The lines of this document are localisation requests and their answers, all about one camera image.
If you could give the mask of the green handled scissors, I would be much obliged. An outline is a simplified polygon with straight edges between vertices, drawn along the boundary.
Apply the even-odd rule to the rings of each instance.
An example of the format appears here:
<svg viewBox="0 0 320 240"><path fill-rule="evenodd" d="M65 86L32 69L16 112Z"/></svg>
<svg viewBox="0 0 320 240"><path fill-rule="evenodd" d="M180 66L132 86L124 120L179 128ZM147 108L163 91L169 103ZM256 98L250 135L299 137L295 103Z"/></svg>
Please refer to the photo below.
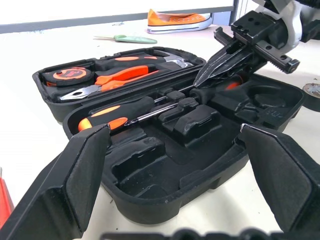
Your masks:
<svg viewBox="0 0 320 240"><path fill-rule="evenodd" d="M135 43L135 44L157 44L158 41L155 39L140 37L140 36L126 36L126 35L114 35L108 36L94 36L98 40L111 40L120 43Z"/></svg>

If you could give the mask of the black plastic tool case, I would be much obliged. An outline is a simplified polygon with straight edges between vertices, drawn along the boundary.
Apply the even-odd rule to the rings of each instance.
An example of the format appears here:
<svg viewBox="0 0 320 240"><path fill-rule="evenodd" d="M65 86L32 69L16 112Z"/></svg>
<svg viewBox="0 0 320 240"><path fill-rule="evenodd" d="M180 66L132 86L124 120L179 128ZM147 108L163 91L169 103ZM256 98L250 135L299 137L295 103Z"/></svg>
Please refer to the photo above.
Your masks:
<svg viewBox="0 0 320 240"><path fill-rule="evenodd" d="M155 64L158 73L88 97L61 101L60 97L93 85L106 71L95 69L96 60L137 55L153 56L155 50L178 55L194 66L173 62ZM205 61L169 47L150 47L118 52L44 68L32 76L54 118L68 138L78 134L79 122L108 107L136 102L144 97L157 102L149 112L178 105L129 126L110 129L109 147L99 187L104 187L118 210L140 224L159 224L176 216L180 208L209 189L215 189L239 172L249 157L240 140L243 123L283 131L299 112L304 95L292 85L272 78L240 73L244 83L219 91L207 103L189 96L194 78ZM94 72L92 80L66 87L47 86L42 73L74 67Z"/></svg>

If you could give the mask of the orange handled pliers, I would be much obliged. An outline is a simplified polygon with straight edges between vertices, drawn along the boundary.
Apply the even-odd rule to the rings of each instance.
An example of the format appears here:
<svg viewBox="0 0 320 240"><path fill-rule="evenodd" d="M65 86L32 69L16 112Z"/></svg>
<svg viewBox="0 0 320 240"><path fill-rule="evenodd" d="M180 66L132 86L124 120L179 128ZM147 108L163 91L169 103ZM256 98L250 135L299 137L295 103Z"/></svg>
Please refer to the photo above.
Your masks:
<svg viewBox="0 0 320 240"><path fill-rule="evenodd" d="M150 75L158 73L154 65L139 65L120 70L116 73L98 76L94 84L77 89L61 96L61 101L84 99L90 94L106 92L120 88L125 84L140 80Z"/></svg>

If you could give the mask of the black tape roll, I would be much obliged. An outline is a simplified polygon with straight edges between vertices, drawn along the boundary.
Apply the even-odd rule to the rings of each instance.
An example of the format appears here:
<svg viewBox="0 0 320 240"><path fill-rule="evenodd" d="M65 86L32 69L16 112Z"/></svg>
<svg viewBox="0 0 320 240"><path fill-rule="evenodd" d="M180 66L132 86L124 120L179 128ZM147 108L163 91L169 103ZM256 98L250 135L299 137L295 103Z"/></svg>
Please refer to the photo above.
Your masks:
<svg viewBox="0 0 320 240"><path fill-rule="evenodd" d="M303 106L320 113L320 83L307 83L302 90L305 95Z"/></svg>

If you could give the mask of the red box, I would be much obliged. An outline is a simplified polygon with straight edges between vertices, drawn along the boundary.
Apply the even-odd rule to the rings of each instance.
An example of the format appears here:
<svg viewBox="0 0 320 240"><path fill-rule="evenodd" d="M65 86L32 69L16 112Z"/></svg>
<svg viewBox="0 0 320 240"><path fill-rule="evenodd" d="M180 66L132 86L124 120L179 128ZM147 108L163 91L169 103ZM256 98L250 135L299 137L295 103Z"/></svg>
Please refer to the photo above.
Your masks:
<svg viewBox="0 0 320 240"><path fill-rule="evenodd" d="M14 205L0 167L0 229L6 223L13 210Z"/></svg>

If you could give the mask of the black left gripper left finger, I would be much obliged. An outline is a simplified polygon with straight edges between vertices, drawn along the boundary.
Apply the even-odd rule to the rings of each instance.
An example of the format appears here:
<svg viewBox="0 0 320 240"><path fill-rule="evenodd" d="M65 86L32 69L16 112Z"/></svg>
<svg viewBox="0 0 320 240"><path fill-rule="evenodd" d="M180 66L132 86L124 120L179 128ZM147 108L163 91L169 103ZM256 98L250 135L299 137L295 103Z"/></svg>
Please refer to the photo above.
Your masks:
<svg viewBox="0 0 320 240"><path fill-rule="evenodd" d="M80 239L90 222L109 145L107 124L75 134L31 184L0 229L0 240Z"/></svg>

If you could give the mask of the orange black flat screwdriver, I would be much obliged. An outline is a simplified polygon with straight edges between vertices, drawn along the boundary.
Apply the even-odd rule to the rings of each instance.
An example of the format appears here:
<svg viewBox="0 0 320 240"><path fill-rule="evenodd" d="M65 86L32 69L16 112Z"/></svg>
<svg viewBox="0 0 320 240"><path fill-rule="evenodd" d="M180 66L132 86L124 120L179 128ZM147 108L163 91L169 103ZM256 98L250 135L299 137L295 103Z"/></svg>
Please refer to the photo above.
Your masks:
<svg viewBox="0 0 320 240"><path fill-rule="evenodd" d="M138 101L114 105L82 119L78 124L78 131L108 123L111 130L122 127L127 121L133 120L140 115L148 113L156 106L156 103L166 99L167 97L160 97L153 99L146 96Z"/></svg>

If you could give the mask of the black orange handled hammer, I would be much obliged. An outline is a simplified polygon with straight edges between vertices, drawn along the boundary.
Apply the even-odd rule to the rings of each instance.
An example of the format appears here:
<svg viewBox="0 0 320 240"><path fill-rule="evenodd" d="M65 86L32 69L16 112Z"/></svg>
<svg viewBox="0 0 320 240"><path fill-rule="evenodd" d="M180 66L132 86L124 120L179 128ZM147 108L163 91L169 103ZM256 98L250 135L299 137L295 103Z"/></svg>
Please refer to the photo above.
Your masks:
<svg viewBox="0 0 320 240"><path fill-rule="evenodd" d="M156 65L161 63L174 63L181 68L194 66L194 64L179 55L161 50L155 50L154 55L140 54L135 56L116 57L112 59L99 59L95 61L95 70L107 71L119 67L130 68L141 65Z"/></svg>

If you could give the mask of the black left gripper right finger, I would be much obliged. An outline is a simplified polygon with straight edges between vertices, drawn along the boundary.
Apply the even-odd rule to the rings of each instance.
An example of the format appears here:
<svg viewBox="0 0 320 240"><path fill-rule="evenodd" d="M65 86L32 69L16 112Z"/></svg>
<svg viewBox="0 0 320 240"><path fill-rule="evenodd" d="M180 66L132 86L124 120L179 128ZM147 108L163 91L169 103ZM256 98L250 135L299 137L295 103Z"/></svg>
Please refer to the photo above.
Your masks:
<svg viewBox="0 0 320 240"><path fill-rule="evenodd" d="M282 233L278 240L320 240L320 164L289 135L242 124L256 183Z"/></svg>

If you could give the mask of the orange canvas sneaker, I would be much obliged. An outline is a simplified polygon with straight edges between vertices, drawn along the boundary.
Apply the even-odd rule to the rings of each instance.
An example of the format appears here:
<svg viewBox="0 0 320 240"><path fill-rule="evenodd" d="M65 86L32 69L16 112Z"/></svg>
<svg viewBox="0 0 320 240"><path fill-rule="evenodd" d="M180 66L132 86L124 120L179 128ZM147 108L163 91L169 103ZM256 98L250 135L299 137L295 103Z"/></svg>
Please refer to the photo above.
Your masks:
<svg viewBox="0 0 320 240"><path fill-rule="evenodd" d="M213 23L213 16L213 13L160 13L150 9L147 32L155 35L201 31Z"/></svg>

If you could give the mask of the black orange tape measure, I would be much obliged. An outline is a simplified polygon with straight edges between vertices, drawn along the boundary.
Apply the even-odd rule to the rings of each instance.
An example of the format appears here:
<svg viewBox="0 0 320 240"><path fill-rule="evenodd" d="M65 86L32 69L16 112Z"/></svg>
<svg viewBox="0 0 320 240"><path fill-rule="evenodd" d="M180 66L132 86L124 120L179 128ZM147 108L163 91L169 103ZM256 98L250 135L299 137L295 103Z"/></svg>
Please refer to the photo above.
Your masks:
<svg viewBox="0 0 320 240"><path fill-rule="evenodd" d="M84 67L72 67L44 72L41 76L48 87L68 87L91 81L94 72Z"/></svg>

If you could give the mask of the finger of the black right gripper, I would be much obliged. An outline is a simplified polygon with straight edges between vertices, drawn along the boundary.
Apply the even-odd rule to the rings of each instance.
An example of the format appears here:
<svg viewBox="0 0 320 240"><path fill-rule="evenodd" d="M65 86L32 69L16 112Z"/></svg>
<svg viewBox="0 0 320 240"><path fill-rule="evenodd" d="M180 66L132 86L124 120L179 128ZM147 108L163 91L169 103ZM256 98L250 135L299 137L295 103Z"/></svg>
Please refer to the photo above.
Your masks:
<svg viewBox="0 0 320 240"><path fill-rule="evenodd" d="M266 64L266 60L250 47L223 47L200 69L195 87L204 88L211 81L226 80L244 71L251 74Z"/></svg>
<svg viewBox="0 0 320 240"><path fill-rule="evenodd" d="M195 86L205 86L209 80L224 80L233 76L251 57L249 46L235 37L230 37L222 27L214 31L214 38L223 48L200 69L194 80Z"/></svg>

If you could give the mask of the black orange Phillips screwdriver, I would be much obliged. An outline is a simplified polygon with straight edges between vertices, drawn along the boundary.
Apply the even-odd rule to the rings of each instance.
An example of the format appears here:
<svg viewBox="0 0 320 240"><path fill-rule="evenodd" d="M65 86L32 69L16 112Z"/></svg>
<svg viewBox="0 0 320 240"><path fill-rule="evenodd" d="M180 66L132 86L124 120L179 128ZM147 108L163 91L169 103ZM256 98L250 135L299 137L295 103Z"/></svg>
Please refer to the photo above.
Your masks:
<svg viewBox="0 0 320 240"><path fill-rule="evenodd" d="M244 79L240 75L236 74L231 78L218 81L217 83L213 84L213 86L210 86L210 87L193 88L192 90L189 91L189 96L195 99L200 104L206 104L209 100L213 98L215 93L234 89L237 86L240 86L241 84L243 84L244 82L245 82ZM147 114L141 115L133 120L127 121L124 124L124 126L127 127L130 125L142 122L151 117L154 117L168 110L171 110L175 108L177 105L178 103L173 103L171 105L165 106L158 110L148 112Z"/></svg>

